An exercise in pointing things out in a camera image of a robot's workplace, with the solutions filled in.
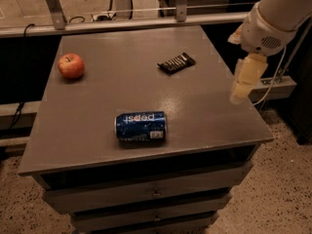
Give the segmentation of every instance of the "blue can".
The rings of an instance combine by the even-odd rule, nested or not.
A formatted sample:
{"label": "blue can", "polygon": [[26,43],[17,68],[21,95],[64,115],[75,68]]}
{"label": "blue can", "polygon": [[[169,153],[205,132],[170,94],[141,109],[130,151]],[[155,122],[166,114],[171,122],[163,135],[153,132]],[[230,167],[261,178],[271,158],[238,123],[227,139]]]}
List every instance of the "blue can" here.
{"label": "blue can", "polygon": [[163,111],[124,113],[115,119],[117,138],[124,141],[147,141],[166,136],[166,116]]}

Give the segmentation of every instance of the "metal bar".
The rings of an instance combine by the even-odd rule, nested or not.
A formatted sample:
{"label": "metal bar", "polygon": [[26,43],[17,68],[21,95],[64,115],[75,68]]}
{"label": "metal bar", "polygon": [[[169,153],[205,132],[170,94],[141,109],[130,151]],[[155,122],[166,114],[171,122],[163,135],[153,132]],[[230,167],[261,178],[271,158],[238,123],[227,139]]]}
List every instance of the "metal bar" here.
{"label": "metal bar", "polygon": [[294,49],[292,50],[292,53],[287,61],[287,63],[285,64],[285,66],[283,68],[281,68],[278,72],[278,76],[276,77],[277,82],[281,82],[283,79],[283,76],[285,75],[287,69],[289,69],[289,66],[293,60],[293,57],[295,56],[295,54],[297,53],[297,51],[299,50],[303,40],[305,39],[306,35],[308,34],[308,32],[310,31],[310,28],[312,27],[312,18],[310,18],[308,24],[306,25],[302,35],[300,36],[298,42],[296,43]]}
{"label": "metal bar", "polygon": [[[96,32],[123,31],[134,29],[177,27],[203,24],[219,24],[241,22],[248,13],[222,13],[188,16],[187,21],[177,22],[174,18],[142,19],[142,20],[111,20],[92,23],[67,24],[64,30],[56,30],[53,26],[33,26],[27,30],[27,36],[70,35]],[[0,28],[0,38],[22,37],[24,27]]]}
{"label": "metal bar", "polygon": [[186,21],[187,15],[187,0],[176,0],[176,20]]}
{"label": "metal bar", "polygon": [[132,16],[132,0],[115,0],[116,19],[128,20]]}
{"label": "metal bar", "polygon": [[59,0],[46,0],[55,29],[65,29],[66,18]]}

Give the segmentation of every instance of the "table top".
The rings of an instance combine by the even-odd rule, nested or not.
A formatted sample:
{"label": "table top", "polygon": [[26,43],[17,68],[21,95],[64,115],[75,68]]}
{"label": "table top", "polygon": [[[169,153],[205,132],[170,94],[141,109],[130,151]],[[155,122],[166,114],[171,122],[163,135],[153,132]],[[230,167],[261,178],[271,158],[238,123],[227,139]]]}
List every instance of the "table top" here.
{"label": "table top", "polygon": [[[196,65],[158,68],[186,52]],[[78,81],[58,71],[65,53],[86,64]],[[64,36],[19,173],[43,174],[259,144],[273,136],[249,100],[229,101],[233,75],[200,26]],[[122,142],[114,119],[163,110],[164,141]]]}

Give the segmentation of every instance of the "drawer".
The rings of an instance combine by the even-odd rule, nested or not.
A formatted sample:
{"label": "drawer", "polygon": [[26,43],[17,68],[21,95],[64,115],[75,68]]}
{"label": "drawer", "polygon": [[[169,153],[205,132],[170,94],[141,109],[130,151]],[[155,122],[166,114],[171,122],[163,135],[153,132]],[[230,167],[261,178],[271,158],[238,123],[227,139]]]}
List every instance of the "drawer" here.
{"label": "drawer", "polygon": [[248,162],[244,166],[226,170],[183,175],[125,186],[100,188],[95,185],[94,187],[47,191],[44,194],[44,199],[59,213],[73,214],[92,209],[232,187],[239,184],[251,168],[252,163]]}
{"label": "drawer", "polygon": [[174,155],[160,159],[66,170],[41,174],[40,177],[48,190],[63,190],[95,184],[113,187],[116,186],[117,181],[119,181],[119,185],[126,185],[143,176],[146,178],[145,181],[151,181],[165,177],[181,176],[182,173],[188,173],[188,171],[193,171],[193,174],[199,174],[208,172],[209,168],[224,166],[226,169],[228,164],[243,164],[250,160],[249,158],[254,151],[254,145],[247,145],[200,153]]}
{"label": "drawer", "polygon": [[137,204],[138,206],[127,205],[123,208],[104,209],[102,212],[73,217],[72,223],[77,230],[90,232],[137,223],[159,222],[176,216],[215,212],[224,208],[230,200],[230,194],[217,198],[215,195],[212,197],[209,192],[191,194],[189,197],[192,198],[176,197],[177,199],[159,200],[157,204],[153,201],[149,205],[145,203]]}
{"label": "drawer", "polygon": [[189,233],[193,230],[203,230],[213,224],[218,215],[214,212],[175,217],[166,222],[151,224],[129,225],[122,228],[93,231],[93,234],[173,234],[177,232]]}

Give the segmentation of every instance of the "cable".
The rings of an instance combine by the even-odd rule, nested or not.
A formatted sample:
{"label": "cable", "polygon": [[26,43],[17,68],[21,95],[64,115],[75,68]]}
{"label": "cable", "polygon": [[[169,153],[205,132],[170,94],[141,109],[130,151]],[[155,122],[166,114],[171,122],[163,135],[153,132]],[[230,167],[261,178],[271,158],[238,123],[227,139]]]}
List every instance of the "cable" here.
{"label": "cable", "polygon": [[26,37],[27,29],[28,29],[29,27],[34,26],[34,25],[35,25],[34,23],[31,23],[31,24],[29,24],[28,26],[26,26],[26,27],[25,27],[25,30],[23,31],[22,36],[23,36],[23,37]]}
{"label": "cable", "polygon": [[130,3],[131,3],[131,13],[129,15],[129,20],[131,20],[133,18],[133,15],[134,15],[134,1],[130,0]]}
{"label": "cable", "polygon": [[7,131],[9,131],[19,121],[20,116],[21,116],[21,110],[22,110],[23,106],[24,106],[24,102],[20,102],[19,106],[18,106],[18,108],[16,110],[16,113],[13,116],[13,119],[12,119],[12,122],[11,122],[11,126],[7,129]]}
{"label": "cable", "polygon": [[116,13],[111,12],[112,8],[113,8],[113,0],[110,0],[108,9],[106,10],[107,16],[97,16],[97,19],[95,19],[94,15],[91,14],[92,21],[113,20],[113,18],[116,16]]}
{"label": "cable", "polygon": [[264,94],[264,96],[263,96],[258,102],[254,103],[253,105],[258,105],[258,104],[262,103],[262,102],[266,99],[266,97],[269,95],[271,89],[272,89],[273,86],[274,86],[274,81],[275,81],[275,78],[276,78],[276,76],[277,76],[277,73],[278,73],[278,71],[280,70],[280,66],[281,66],[281,64],[282,64],[282,62],[283,62],[283,60],[284,60],[285,53],[286,53],[286,47],[284,48],[282,57],[281,57],[281,59],[280,59],[280,62],[279,62],[279,64],[278,64],[276,70],[275,70],[275,73],[274,73],[274,76],[273,76],[273,78],[272,78],[272,81],[271,81],[271,84],[270,84],[269,88],[267,89],[267,91],[266,91],[266,93]]}
{"label": "cable", "polygon": [[78,16],[78,17],[73,17],[69,20],[69,23],[71,23],[73,20],[81,19],[80,22],[84,22],[86,19],[84,17]]}

